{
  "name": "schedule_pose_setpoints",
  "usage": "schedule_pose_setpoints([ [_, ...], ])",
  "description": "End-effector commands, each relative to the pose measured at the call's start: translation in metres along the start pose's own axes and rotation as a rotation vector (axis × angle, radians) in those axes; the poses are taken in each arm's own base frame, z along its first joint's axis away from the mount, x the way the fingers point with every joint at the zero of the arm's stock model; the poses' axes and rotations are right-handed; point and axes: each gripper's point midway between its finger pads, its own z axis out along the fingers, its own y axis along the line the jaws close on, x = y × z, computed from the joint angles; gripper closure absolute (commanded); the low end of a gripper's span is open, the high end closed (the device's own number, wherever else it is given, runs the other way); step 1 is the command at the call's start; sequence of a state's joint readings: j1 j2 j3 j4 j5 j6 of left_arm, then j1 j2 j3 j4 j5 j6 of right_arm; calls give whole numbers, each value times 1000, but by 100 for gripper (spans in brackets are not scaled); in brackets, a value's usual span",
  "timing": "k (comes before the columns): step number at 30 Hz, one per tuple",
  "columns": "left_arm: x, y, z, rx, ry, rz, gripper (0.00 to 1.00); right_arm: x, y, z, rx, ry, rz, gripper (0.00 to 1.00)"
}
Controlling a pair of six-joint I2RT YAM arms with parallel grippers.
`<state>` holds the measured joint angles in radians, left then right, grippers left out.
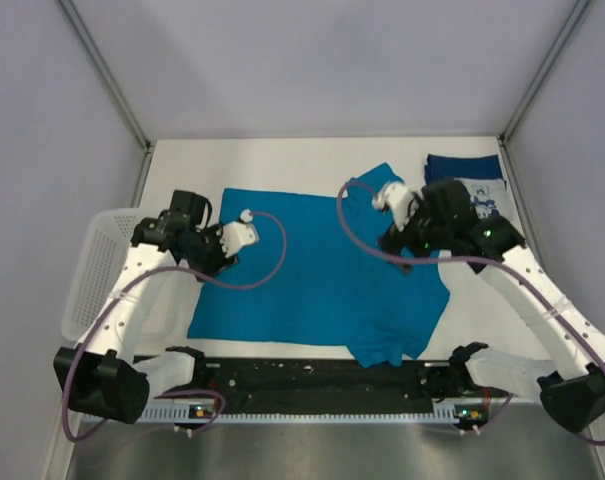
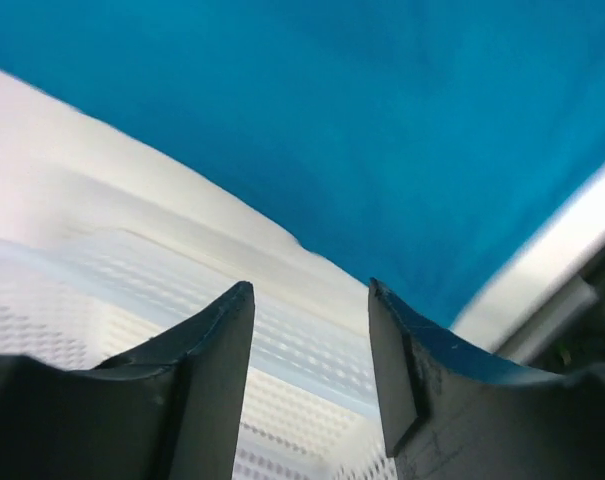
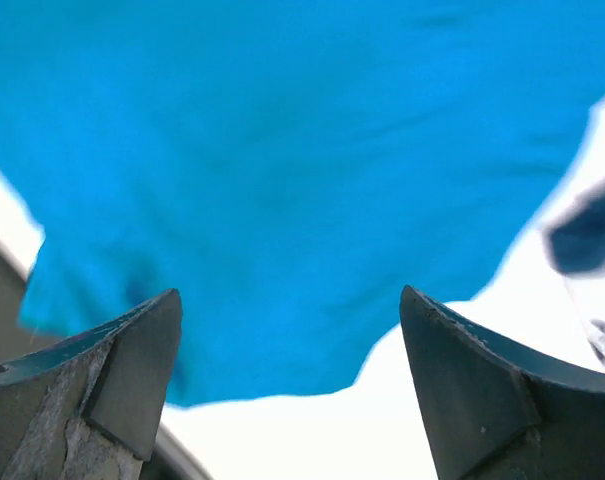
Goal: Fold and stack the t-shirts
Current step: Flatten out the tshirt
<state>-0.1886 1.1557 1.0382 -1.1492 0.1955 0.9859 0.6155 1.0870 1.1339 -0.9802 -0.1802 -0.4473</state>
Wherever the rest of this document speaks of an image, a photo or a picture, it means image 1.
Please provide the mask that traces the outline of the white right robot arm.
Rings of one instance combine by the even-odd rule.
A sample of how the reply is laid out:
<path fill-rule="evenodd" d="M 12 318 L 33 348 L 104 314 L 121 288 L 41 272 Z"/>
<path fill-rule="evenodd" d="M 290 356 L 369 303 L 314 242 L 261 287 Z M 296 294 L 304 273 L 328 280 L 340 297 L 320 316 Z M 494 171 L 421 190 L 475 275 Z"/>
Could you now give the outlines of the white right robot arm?
<path fill-rule="evenodd" d="M 507 301 L 549 355 L 535 360 L 482 342 L 460 346 L 448 372 L 456 393 L 490 387 L 537 401 L 572 433 L 605 414 L 605 335 L 554 284 L 507 218 L 480 214 L 455 179 L 418 192 L 389 182 L 372 204 L 392 215 L 378 240 L 384 253 L 408 251 L 420 264 L 436 250 L 449 251 Z"/>

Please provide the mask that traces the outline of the teal blue t shirt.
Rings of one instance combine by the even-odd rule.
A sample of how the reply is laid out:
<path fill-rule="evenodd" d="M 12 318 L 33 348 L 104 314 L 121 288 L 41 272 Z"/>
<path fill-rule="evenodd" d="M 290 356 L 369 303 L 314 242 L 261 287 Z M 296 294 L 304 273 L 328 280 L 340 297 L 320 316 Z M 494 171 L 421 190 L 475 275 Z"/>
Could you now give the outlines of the teal blue t shirt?
<path fill-rule="evenodd" d="M 220 281 L 252 284 L 280 269 L 248 291 L 205 284 L 189 338 L 344 346 L 365 367 L 397 366 L 426 350 L 449 290 L 437 266 L 403 272 L 345 234 L 340 218 L 374 246 L 391 222 L 372 208 L 364 189 L 348 191 L 342 212 L 332 197 L 225 189 L 220 220 L 234 220 L 244 209 L 270 216 L 255 219 L 259 242 L 242 250 Z"/>

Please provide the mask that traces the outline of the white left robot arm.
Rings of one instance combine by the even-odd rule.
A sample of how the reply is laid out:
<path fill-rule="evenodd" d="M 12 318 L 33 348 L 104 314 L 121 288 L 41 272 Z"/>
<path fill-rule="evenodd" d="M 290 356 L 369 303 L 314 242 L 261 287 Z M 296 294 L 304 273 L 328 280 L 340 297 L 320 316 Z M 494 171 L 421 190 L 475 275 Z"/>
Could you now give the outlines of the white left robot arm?
<path fill-rule="evenodd" d="M 62 347 L 53 368 L 62 390 L 63 413 L 134 424 L 147 404 L 182 391 L 198 396 L 208 387 L 205 355 L 173 346 L 137 360 L 143 326 L 171 273 L 218 285 L 217 275 L 259 240 L 251 210 L 213 224 L 210 201 L 195 192 L 174 191 L 170 205 L 134 226 L 119 276 L 103 307 L 72 347 Z"/>

